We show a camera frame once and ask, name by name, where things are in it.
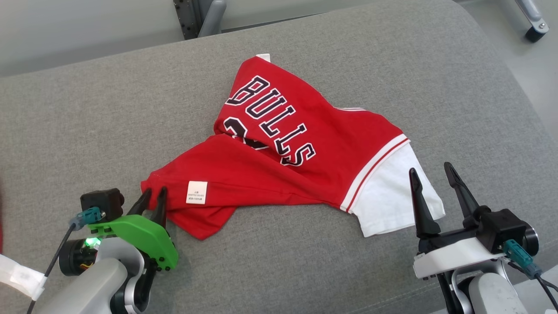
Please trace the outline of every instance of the blue connector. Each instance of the blue connector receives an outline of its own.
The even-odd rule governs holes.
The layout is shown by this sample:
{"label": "blue connector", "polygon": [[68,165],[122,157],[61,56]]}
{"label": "blue connector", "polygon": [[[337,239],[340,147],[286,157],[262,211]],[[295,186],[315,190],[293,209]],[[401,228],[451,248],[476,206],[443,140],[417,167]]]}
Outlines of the blue connector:
{"label": "blue connector", "polygon": [[68,223],[70,226],[75,225],[74,230],[81,230],[85,225],[90,223],[96,223],[103,219],[104,213],[99,209],[99,207],[91,207],[90,209],[75,215],[74,218]]}
{"label": "blue connector", "polygon": [[529,279],[534,279],[536,275],[542,274],[542,269],[533,262],[533,257],[531,257],[515,240],[507,240],[504,242],[502,250],[512,261],[523,269],[525,275],[527,275]]}

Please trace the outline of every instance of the basketball jersey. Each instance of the basketball jersey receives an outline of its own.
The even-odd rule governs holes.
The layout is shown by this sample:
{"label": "basketball jersey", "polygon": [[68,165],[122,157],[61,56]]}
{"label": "basketball jersey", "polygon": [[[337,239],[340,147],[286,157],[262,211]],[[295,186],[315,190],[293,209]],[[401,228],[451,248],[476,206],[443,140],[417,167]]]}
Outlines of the basketball jersey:
{"label": "basketball jersey", "polygon": [[141,185],[166,186],[168,218],[198,239],[238,206],[265,204],[328,204],[355,214],[364,236],[412,226],[410,168],[432,217],[445,214],[398,127],[362,108],[333,107],[261,58],[238,70],[214,131]]}

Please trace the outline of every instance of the red stripe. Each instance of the red stripe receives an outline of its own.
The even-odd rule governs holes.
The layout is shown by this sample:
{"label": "red stripe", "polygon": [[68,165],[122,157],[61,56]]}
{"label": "red stripe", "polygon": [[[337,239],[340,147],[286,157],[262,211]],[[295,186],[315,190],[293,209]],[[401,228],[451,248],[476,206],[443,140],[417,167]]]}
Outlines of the red stripe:
{"label": "red stripe", "polygon": [[389,154],[392,150],[394,150],[395,148],[397,148],[398,146],[400,146],[401,144],[403,144],[404,142],[406,142],[406,141],[408,141],[408,140],[409,140],[409,139],[405,138],[405,139],[402,140],[401,142],[397,143],[397,145],[395,145],[394,147],[390,148],[389,151],[386,151],[386,153],[383,154],[383,156],[382,156],[380,159],[378,159],[378,161],[372,166],[372,168],[370,168],[370,170],[366,173],[366,175],[364,176],[364,178],[362,179],[362,181],[360,181],[360,184],[358,185],[357,191],[356,191],[356,192],[354,193],[354,195],[353,195],[353,199],[351,199],[351,201],[350,201],[350,203],[349,203],[349,206],[347,206],[346,212],[349,212],[349,209],[350,209],[351,205],[353,204],[354,199],[357,197],[358,191],[360,191],[360,187],[362,186],[362,184],[364,183],[364,181],[366,181],[366,178],[368,178],[368,175],[370,174],[370,172],[372,172],[372,170],[374,170],[374,168],[376,168],[376,166],[378,165],[378,163],[379,163],[380,161],[382,161],[382,160],[387,156],[387,154]]}

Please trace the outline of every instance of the chair caster wheel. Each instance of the chair caster wheel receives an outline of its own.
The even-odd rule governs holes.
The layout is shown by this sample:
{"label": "chair caster wheel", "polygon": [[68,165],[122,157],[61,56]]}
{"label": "chair caster wheel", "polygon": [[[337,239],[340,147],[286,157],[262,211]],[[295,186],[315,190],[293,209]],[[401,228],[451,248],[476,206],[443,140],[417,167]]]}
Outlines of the chair caster wheel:
{"label": "chair caster wheel", "polygon": [[525,38],[530,41],[530,42],[537,42],[539,39],[541,39],[546,33],[539,33],[535,30],[534,27],[531,26],[531,28],[529,28],[529,30],[527,31],[527,33],[525,33]]}

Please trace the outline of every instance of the gray floor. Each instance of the gray floor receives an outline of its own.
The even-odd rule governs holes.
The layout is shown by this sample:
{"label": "gray floor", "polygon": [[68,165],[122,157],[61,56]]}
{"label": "gray floor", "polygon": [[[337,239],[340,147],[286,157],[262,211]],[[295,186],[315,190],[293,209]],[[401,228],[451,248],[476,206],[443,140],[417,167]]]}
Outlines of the gray floor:
{"label": "gray floor", "polygon": [[550,31],[537,43],[514,0],[458,1],[479,23],[519,82],[542,122],[558,140],[558,1],[535,0]]}

